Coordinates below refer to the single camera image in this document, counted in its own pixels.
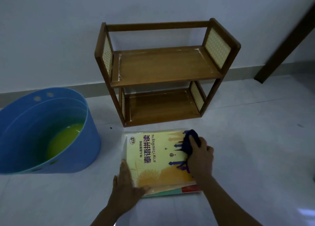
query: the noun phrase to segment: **tile floor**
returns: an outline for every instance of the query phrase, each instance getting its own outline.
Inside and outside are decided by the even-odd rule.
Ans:
[[[223,82],[203,118],[131,128],[109,96],[87,100],[97,160],[75,174],[0,176],[0,225],[89,225],[111,193],[122,132],[183,127],[214,147],[214,177],[263,225],[315,225],[315,76]],[[217,223],[203,194],[187,194],[143,199],[116,225]]]

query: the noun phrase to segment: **yellow-green water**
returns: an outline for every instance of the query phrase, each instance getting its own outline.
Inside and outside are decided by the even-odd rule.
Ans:
[[[82,128],[83,124],[75,124],[59,132],[48,144],[46,152],[47,160],[55,157],[67,148],[77,138]]]

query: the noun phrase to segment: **book stack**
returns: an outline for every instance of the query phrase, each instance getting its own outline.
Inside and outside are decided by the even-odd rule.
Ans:
[[[127,164],[135,187],[150,186],[145,197],[200,192],[181,144],[187,130],[124,133]]]

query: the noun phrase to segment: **wooden shelf board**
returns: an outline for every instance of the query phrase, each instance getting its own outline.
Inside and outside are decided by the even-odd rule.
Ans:
[[[220,77],[203,46],[114,51],[111,87]]]
[[[200,117],[188,88],[126,95],[126,126]]]

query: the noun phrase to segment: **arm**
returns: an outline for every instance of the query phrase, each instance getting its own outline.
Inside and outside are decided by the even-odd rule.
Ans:
[[[132,209],[149,187],[134,188],[129,167],[121,161],[119,176],[114,176],[113,190],[107,206],[98,214],[91,226],[113,226],[118,218]]]
[[[262,226],[245,212],[212,177],[213,148],[207,146],[207,142],[202,137],[200,137],[200,148],[191,136],[189,139],[192,146],[192,155],[188,159],[189,170],[198,187],[207,197],[218,225]]]

